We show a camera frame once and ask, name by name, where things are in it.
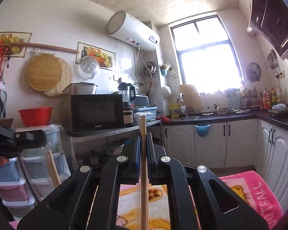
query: power outlet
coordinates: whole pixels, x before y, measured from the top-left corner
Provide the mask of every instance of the power outlet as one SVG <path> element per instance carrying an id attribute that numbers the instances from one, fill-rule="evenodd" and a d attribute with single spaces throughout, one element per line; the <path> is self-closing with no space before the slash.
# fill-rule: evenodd
<path id="1" fill-rule="evenodd" d="M 281 79 L 281 78 L 284 78 L 284 77 L 285 77 L 285 72 L 284 72 L 284 71 L 281 71 L 281 72 L 280 72 L 280 79 Z"/>

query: window frame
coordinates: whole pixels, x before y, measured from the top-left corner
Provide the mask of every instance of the window frame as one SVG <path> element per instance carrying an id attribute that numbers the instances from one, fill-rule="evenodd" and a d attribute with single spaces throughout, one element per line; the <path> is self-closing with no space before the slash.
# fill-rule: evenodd
<path id="1" fill-rule="evenodd" d="M 200 46 L 197 46 L 197 47 L 191 47 L 191 48 L 188 48 L 188 49 L 185 49 L 185 50 L 180 50 L 180 51 L 177 50 L 176 41 L 175 41 L 175 35 L 174 35 L 174 32 L 173 32 L 173 29 L 181 27 L 181 26 L 184 26 L 184 25 L 187 25 L 187 24 L 190 24 L 190 23 L 194 23 L 197 32 L 200 33 L 196 23 L 198 21 L 203 21 L 205 19 L 210 19 L 210 18 L 215 18 L 215 17 L 219 20 L 220 24 L 222 25 L 223 29 L 225 30 L 225 32 L 227 34 L 227 37 L 228 37 L 227 40 L 217 41 L 217 42 L 208 43 L 208 44 L 203 44 L 203 45 L 200 45 Z M 186 79 L 185 79 L 185 71 L 184 71 L 184 68 L 183 68 L 182 61 L 181 61 L 181 55 L 184 54 L 184 53 L 195 51 L 195 50 L 206 49 L 207 47 L 213 47 L 213 46 L 218 46 L 218 45 L 223 45 L 223 44 L 228 44 L 230 46 L 230 48 L 232 50 L 232 53 L 233 53 L 233 56 L 234 56 L 234 59 L 235 59 L 235 63 L 236 63 L 237 69 L 238 69 L 239 77 L 243 78 L 242 73 L 241 73 L 241 67 L 240 67 L 240 64 L 239 64 L 239 61 L 238 61 L 238 57 L 237 57 L 236 51 L 234 49 L 233 43 L 232 43 L 232 41 L 231 41 L 231 39 L 229 37 L 229 34 L 228 34 L 227 30 L 225 29 L 224 24 L 222 23 L 222 21 L 221 21 L 221 19 L 220 19 L 220 17 L 218 15 L 212 15 L 212 16 L 207 16 L 207 17 L 203 17 L 203 18 L 187 21 L 187 22 L 178 24 L 176 26 L 173 26 L 170 29 L 171 29 L 172 37 L 173 37 L 173 40 L 174 40 L 175 50 L 176 50 L 176 54 L 177 54 L 177 58 L 178 58 L 178 64 L 179 64 L 180 73 L 181 73 L 181 79 L 182 79 L 182 83 L 183 84 L 186 83 Z"/>

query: window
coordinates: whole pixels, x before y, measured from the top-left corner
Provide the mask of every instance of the window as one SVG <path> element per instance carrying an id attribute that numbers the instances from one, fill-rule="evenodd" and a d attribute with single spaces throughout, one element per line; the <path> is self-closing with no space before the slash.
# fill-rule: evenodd
<path id="1" fill-rule="evenodd" d="M 241 87 L 241 71 L 231 40 L 218 16 L 171 28 L 182 81 L 199 93 Z"/>

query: sink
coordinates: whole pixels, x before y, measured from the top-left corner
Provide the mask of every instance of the sink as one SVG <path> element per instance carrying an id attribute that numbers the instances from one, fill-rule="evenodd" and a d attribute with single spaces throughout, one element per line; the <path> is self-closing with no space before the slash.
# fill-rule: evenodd
<path id="1" fill-rule="evenodd" d="M 197 119 L 199 116 L 192 116 L 192 117 L 188 117 L 188 118 L 180 118 L 178 120 L 195 120 Z"/>

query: water heater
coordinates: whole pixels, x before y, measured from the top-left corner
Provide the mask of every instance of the water heater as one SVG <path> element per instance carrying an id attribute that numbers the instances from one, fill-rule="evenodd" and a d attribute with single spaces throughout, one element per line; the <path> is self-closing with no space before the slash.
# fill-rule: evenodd
<path id="1" fill-rule="evenodd" d="M 108 21 L 106 33 L 114 38 L 133 44 L 140 44 L 142 50 L 151 51 L 159 45 L 160 37 L 138 19 L 120 10 Z"/>

